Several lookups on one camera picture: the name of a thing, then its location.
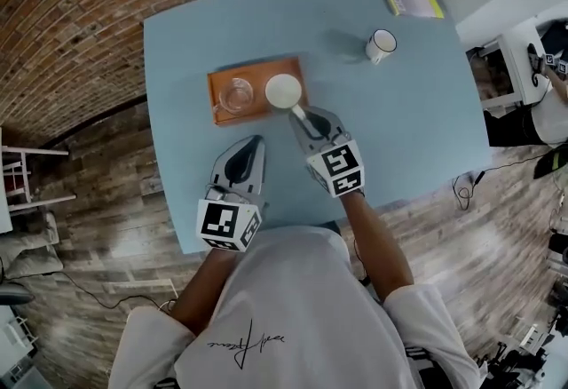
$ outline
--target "wooden tray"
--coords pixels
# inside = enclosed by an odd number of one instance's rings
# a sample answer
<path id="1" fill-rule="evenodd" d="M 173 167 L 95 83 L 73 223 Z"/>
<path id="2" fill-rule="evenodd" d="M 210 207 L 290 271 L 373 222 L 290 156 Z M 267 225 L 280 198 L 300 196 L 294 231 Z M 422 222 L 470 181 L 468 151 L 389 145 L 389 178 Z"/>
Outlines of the wooden tray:
<path id="1" fill-rule="evenodd" d="M 287 73 L 297 78 L 302 85 L 302 98 L 300 99 L 300 104 L 308 105 L 308 96 L 305 90 L 304 79 L 302 78 L 302 71 L 300 70 L 300 62 L 298 61 L 298 58 L 286 58 L 271 62 L 250 64 L 247 66 L 222 70 L 220 72 L 209 73 L 207 75 L 213 122 L 216 125 L 233 125 L 236 123 L 254 121 L 270 115 L 272 107 L 270 103 L 268 103 L 268 100 L 266 100 L 264 87 L 270 78 L 279 73 Z M 216 112 L 215 106 L 219 102 L 219 93 L 232 81 L 233 78 L 242 78 L 250 83 L 254 91 L 253 104 L 246 113 L 241 115 L 232 115 L 221 107 Z"/>

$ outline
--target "person wearing white t-shirt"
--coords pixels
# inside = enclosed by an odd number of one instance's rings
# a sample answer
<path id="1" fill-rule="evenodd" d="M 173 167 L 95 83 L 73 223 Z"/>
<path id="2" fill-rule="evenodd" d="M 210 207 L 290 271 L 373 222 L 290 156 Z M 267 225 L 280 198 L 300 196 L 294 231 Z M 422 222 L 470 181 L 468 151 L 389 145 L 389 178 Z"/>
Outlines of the person wearing white t-shirt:
<path id="1" fill-rule="evenodd" d="M 550 80 L 552 90 L 540 103 L 520 107 L 499 119 L 484 112 L 490 146 L 554 147 L 568 140 L 568 85 L 552 68 L 541 65 L 540 73 Z"/>
<path id="2" fill-rule="evenodd" d="M 130 314 L 109 389 L 478 389 L 438 290 L 414 284 L 362 192 L 340 200 L 380 303 L 339 234 L 260 232 L 244 254 L 212 250 L 170 315 Z"/>

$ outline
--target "forearm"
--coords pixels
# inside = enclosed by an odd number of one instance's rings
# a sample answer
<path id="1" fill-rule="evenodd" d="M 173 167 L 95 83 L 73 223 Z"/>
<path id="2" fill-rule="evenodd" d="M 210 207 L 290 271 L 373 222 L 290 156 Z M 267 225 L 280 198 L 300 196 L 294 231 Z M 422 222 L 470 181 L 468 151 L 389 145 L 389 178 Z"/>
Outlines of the forearm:
<path id="1" fill-rule="evenodd" d="M 187 283 L 171 310 L 171 317 L 184 324 L 195 336 L 201 334 L 209 324 L 235 262 L 234 252 L 212 250 Z"/>
<path id="2" fill-rule="evenodd" d="M 379 298 L 397 288 L 414 284 L 408 261 L 389 228 L 357 192 L 341 197 L 355 235 L 359 257 Z"/>
<path id="3" fill-rule="evenodd" d="M 554 88 L 556 93 L 560 96 L 560 99 L 564 102 L 564 104 L 568 105 L 568 91 L 566 88 L 566 83 L 562 81 L 558 77 L 556 72 L 548 66 L 546 66 L 546 68 L 544 69 L 544 73 L 550 80 L 550 83 L 552 84 L 552 87 Z"/>

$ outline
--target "black pants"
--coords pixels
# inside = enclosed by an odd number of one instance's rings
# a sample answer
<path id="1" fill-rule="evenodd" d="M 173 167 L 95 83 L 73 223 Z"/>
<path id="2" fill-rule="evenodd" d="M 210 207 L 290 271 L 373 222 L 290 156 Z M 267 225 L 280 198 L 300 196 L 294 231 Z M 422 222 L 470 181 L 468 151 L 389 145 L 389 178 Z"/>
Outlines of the black pants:
<path id="1" fill-rule="evenodd" d="M 493 117 L 484 111 L 489 145 L 494 147 L 541 145 L 543 143 L 534 129 L 532 107 L 521 107 L 503 117 Z"/>

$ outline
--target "clear glass mug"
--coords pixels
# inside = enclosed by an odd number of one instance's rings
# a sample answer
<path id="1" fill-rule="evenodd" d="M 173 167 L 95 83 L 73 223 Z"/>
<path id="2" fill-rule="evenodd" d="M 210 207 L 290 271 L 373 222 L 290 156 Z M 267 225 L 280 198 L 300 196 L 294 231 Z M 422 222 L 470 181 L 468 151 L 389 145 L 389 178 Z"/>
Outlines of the clear glass mug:
<path id="1" fill-rule="evenodd" d="M 232 115 L 242 115 L 252 106 L 255 93 L 247 80 L 233 78 L 219 93 L 219 103 L 213 110 L 217 113 L 221 109 Z"/>

